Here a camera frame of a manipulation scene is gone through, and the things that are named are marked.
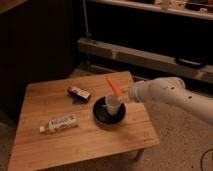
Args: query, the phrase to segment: wooden table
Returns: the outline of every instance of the wooden table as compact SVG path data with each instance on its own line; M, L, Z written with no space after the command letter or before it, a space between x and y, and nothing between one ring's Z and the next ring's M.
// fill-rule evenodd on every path
M129 72L105 75L123 89L133 83ZM116 125L103 127L95 121L94 103L112 91L105 75L28 85L8 170L39 170L159 144L143 103L125 104L126 115ZM89 91L89 103L72 104L67 95L71 85ZM39 133L39 127L50 119L70 113L76 114L78 127L49 135Z

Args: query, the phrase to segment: concrete floor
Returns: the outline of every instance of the concrete floor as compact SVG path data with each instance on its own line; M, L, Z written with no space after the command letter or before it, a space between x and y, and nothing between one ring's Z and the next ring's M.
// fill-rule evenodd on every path
M91 75L76 69L70 76ZM186 111L159 102L145 103L160 144L144 150L138 162L136 152L84 161L47 170L66 171L200 171L202 154L213 148L213 126ZM0 171L6 171L15 129L0 124ZM213 171L212 153L203 160L204 170Z

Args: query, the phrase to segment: black bowl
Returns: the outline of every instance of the black bowl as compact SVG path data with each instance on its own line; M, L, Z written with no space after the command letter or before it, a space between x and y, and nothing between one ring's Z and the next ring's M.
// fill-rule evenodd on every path
M126 114L126 108L122 103L118 110L118 113L116 115L110 115L106 109L105 97L102 97L94 104L93 113L95 118L99 122L105 124L115 124L120 122L124 118Z

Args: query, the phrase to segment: orange carrot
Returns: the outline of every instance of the orange carrot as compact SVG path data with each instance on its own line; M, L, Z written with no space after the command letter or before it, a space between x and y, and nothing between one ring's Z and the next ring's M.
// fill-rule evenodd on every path
M120 87L112 80L112 78L110 78L109 76L106 76L106 80L108 82L108 84L110 85L110 87L112 88L113 92L115 93L115 95L117 97L120 97L123 95L122 90L120 89Z

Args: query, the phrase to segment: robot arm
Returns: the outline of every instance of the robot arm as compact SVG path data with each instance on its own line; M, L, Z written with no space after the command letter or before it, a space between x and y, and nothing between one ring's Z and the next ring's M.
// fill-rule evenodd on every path
M178 77L136 82L129 89L129 97L135 102L155 100L174 105L213 125L213 100L186 90Z

